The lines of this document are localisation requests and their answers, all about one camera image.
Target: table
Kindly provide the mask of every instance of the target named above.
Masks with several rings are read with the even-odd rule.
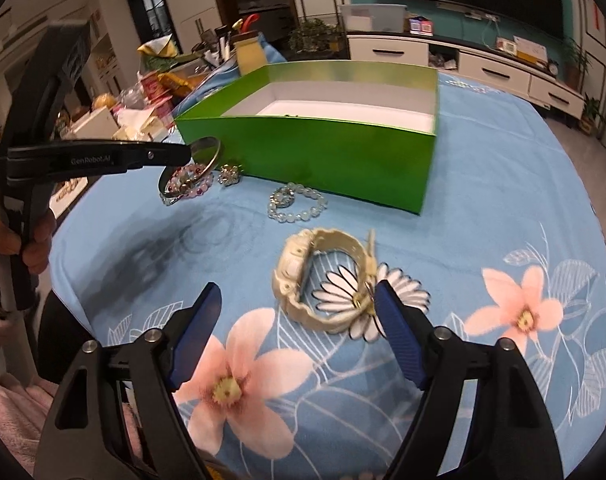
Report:
[[[270,281],[286,238],[302,228],[337,227],[363,241],[374,228],[381,275],[420,281],[416,289],[429,296],[406,300],[429,300],[434,325],[488,344],[506,330],[514,336],[568,474],[606,423],[606,247],[598,220],[531,105],[453,76],[441,75],[439,85],[438,141],[420,216],[326,194],[329,207],[317,219],[278,224],[266,214],[276,184],[255,178],[165,207],[161,170],[145,168],[100,179],[68,215],[52,247],[54,290],[103,344],[118,344],[162,326],[207,282],[217,283],[220,343],[211,341],[208,363],[233,360],[232,349],[244,345],[252,351],[234,366],[259,370],[261,379],[251,391],[228,382],[201,395],[220,399],[227,391],[239,402],[253,395],[243,413],[255,415],[228,412],[225,422],[211,402],[194,399],[201,383],[182,390],[179,410],[199,445],[254,478],[367,479],[389,466],[420,393],[402,378],[375,320],[339,335],[304,330],[278,310]],[[339,310],[353,270],[344,254],[317,256],[306,300]],[[473,399],[470,383],[442,471],[458,464]]]

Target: blue gripper pad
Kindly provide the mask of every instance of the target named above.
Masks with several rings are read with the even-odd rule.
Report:
[[[414,308],[405,306],[387,280],[383,280],[377,283],[374,289],[374,309],[404,377],[416,384],[420,390],[424,390],[427,385],[427,374],[422,364],[422,344],[412,332],[401,311]],[[420,310],[418,312],[421,316],[424,315]]]
[[[192,308],[196,308],[196,314],[174,348],[174,366],[169,382],[175,390],[192,378],[205,345],[212,335],[214,325],[221,314],[223,302],[221,290],[214,283],[211,285],[212,287],[206,287],[206,290],[194,303]]]

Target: hand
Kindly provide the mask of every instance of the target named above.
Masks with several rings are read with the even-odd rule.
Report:
[[[30,274],[40,274],[49,265],[49,251],[52,248],[52,233],[56,228],[56,218],[51,210],[38,221],[34,228],[34,239],[27,244],[22,259]],[[11,256],[20,252],[20,237],[0,221],[0,254]]]

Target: teal wall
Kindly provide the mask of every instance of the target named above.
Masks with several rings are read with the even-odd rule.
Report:
[[[466,18],[460,12],[439,9],[435,2],[427,0],[352,0],[352,3],[402,4],[407,6],[410,12],[420,14],[432,20],[434,23],[434,33],[438,36],[470,41],[481,46],[483,45],[483,40],[491,46],[496,44],[496,28],[494,24],[491,23],[488,26],[487,20],[474,20]],[[572,23],[572,0],[563,0],[563,31],[566,36],[572,37]],[[500,35],[504,38],[519,36],[544,45],[547,48],[548,57],[560,63],[561,76],[563,75],[562,41],[548,36],[537,28],[523,25],[502,16],[500,17],[499,30]]]

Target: beige watch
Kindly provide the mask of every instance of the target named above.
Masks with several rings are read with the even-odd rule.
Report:
[[[307,264],[314,253],[342,251],[356,263],[357,293],[353,310],[330,316],[318,314],[312,307],[300,301],[301,288]],[[289,237],[272,275],[272,290],[278,304],[291,319],[310,330],[339,333],[347,330],[352,322],[370,309],[370,290],[376,283],[376,258],[374,257],[374,231],[370,231],[365,248],[353,236],[338,229],[305,229]]]

